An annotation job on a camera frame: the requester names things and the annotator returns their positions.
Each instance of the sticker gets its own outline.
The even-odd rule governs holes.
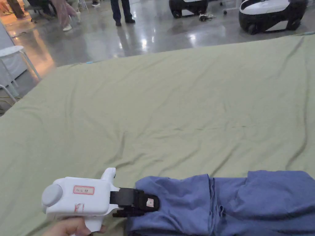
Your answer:
[[[146,206],[154,207],[154,201],[153,201],[153,199],[148,198],[148,200],[146,201]]]
[[[74,207],[74,212],[79,213],[84,211],[84,204],[83,203],[78,203]]]
[[[87,194],[87,195],[93,195],[94,194],[94,187],[88,187],[88,186],[74,186],[73,188],[74,194]]]

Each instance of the pink trousers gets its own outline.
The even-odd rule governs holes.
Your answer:
[[[56,8],[59,23],[62,28],[65,28],[69,23],[69,16],[77,16],[76,10],[70,6],[66,0],[51,0]]]

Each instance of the polished concrete floor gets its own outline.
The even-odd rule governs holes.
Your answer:
[[[174,19],[167,0],[130,0],[130,3],[135,25],[126,25],[122,19],[123,26],[117,28],[112,19],[110,2],[105,0],[99,8],[93,8],[88,3],[89,12],[82,11],[82,23],[77,24],[73,20],[73,30],[69,32],[62,32],[58,21],[54,20],[18,34],[14,42],[25,47],[38,72],[45,76],[55,67],[74,63],[315,31],[313,6],[308,8],[302,25],[295,32],[249,35],[239,27],[238,11],[231,11],[224,16],[224,6],[220,7],[219,1],[209,4],[208,11],[216,18],[206,22],[199,21],[196,16]],[[22,96],[38,83],[28,71],[17,82]]]

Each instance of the human hand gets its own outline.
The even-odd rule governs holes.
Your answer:
[[[72,234],[76,236],[88,236],[90,233],[91,231],[86,227],[84,219],[77,217],[59,221],[47,230],[43,236],[70,236]],[[102,225],[99,233],[105,233],[104,225]]]

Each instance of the white sneaker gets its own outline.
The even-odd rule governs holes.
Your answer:
[[[78,19],[78,22],[80,23],[81,22],[81,12],[77,12],[77,19]]]
[[[72,26],[70,24],[68,24],[65,28],[63,28],[62,31],[66,32],[66,31],[69,31],[69,30],[72,30]]]
[[[97,2],[97,1],[93,1],[93,2],[92,2],[92,6],[93,6],[93,7],[99,7],[99,6],[100,6],[100,3]]]

